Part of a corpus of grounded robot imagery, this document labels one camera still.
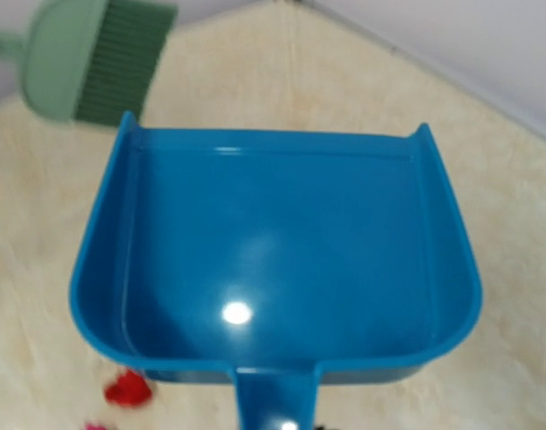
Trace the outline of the blue plastic dustpan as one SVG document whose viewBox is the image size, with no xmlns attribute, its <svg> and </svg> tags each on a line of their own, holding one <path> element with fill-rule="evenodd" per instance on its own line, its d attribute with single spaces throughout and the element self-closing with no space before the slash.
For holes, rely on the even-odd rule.
<svg viewBox="0 0 546 430">
<path fill-rule="evenodd" d="M 244 429 L 310 429 L 320 385 L 419 372 L 481 302 L 427 125 L 157 129 L 126 113 L 70 283 L 96 350 L 155 381 L 232 384 Z"/>
</svg>

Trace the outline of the green hand brush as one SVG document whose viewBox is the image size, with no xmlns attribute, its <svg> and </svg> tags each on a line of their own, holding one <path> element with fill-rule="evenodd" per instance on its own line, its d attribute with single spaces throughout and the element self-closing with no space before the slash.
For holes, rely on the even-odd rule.
<svg viewBox="0 0 546 430">
<path fill-rule="evenodd" d="M 178 7 L 149 1 L 47 1 L 24 35 L 0 30 L 24 104 L 59 123 L 116 127 L 140 117 Z"/>
</svg>

